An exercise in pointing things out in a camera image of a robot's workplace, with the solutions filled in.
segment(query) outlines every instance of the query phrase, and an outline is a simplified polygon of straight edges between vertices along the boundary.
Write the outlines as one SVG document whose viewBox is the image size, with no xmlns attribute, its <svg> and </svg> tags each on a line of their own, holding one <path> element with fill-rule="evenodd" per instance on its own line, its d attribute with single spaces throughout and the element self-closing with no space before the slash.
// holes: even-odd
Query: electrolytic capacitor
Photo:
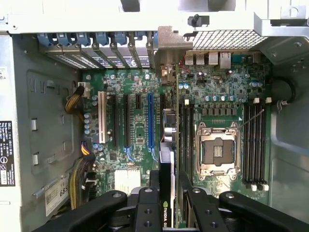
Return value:
<svg viewBox="0 0 309 232">
<path fill-rule="evenodd" d="M 90 118 L 91 114 L 90 113 L 85 113 L 84 118 Z"/>
</svg>

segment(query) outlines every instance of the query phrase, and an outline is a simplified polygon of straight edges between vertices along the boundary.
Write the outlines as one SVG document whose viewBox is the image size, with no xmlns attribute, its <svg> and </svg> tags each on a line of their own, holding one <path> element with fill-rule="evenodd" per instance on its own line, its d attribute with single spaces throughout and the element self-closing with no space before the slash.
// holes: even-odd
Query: white pci slot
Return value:
<svg viewBox="0 0 309 232">
<path fill-rule="evenodd" d="M 106 92 L 98 92 L 98 136 L 99 142 L 103 144 L 108 140 L 106 125 L 106 105 Z"/>
</svg>

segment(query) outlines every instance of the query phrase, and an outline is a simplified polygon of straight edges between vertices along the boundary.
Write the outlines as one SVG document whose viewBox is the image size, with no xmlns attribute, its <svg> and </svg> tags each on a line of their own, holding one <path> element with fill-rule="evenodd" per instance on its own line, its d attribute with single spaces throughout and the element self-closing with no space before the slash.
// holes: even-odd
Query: white sticker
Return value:
<svg viewBox="0 0 309 232">
<path fill-rule="evenodd" d="M 68 196 L 68 180 L 69 175 L 58 180 L 54 186 L 45 192 L 46 216 L 50 215 Z"/>
<path fill-rule="evenodd" d="M 0 95 L 6 95 L 9 91 L 8 68 L 0 67 Z"/>
</svg>

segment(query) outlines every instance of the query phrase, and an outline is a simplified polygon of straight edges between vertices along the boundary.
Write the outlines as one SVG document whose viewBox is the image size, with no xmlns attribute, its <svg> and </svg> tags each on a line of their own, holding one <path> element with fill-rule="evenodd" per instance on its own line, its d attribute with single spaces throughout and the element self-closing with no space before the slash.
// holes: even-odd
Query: cpu socket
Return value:
<svg viewBox="0 0 309 232">
<path fill-rule="evenodd" d="M 201 122 L 196 143 L 200 180 L 211 175 L 229 175 L 232 180 L 236 179 L 240 172 L 240 132 L 236 122 L 229 128 L 209 128 Z"/>
</svg>

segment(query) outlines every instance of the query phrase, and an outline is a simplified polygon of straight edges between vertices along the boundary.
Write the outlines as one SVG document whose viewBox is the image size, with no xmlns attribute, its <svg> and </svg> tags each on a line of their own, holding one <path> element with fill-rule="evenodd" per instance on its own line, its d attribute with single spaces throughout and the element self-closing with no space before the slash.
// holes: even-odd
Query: chipset heatsink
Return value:
<svg viewBox="0 0 309 232">
<path fill-rule="evenodd" d="M 140 170 L 115 171 L 115 190 L 129 195 L 136 187 L 140 187 Z"/>
<path fill-rule="evenodd" d="M 208 128 L 201 122 L 196 142 L 200 180 L 211 175 L 228 175 L 231 180 L 236 179 L 240 172 L 240 132 L 236 122 L 229 128 Z"/>
</svg>

